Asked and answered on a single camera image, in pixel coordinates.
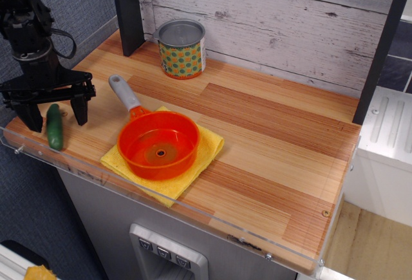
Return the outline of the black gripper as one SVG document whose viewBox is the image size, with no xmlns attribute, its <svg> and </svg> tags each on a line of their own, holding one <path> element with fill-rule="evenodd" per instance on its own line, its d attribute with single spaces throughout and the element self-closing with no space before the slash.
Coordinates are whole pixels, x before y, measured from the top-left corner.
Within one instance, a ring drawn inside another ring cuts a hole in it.
<svg viewBox="0 0 412 280">
<path fill-rule="evenodd" d="M 1 83 L 3 102 L 11 106 L 31 131 L 42 131 L 43 119 L 37 104 L 70 100 L 78 125 L 88 121 L 88 101 L 96 95 L 92 74 L 63 67 L 57 54 L 13 54 L 23 74 Z"/>
</svg>

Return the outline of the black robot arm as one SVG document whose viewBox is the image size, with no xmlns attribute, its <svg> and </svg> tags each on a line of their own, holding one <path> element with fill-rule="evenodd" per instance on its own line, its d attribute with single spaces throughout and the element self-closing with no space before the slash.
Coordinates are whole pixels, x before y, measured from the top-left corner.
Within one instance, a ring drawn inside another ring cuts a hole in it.
<svg viewBox="0 0 412 280">
<path fill-rule="evenodd" d="M 78 125 L 88 121 L 88 102 L 96 95 L 88 72 L 60 64 L 52 35 L 51 10 L 41 0 L 1 0 L 1 35 L 9 41 L 22 75 L 1 83 L 5 106 L 14 110 L 28 129 L 42 130 L 38 105 L 69 100 Z"/>
</svg>

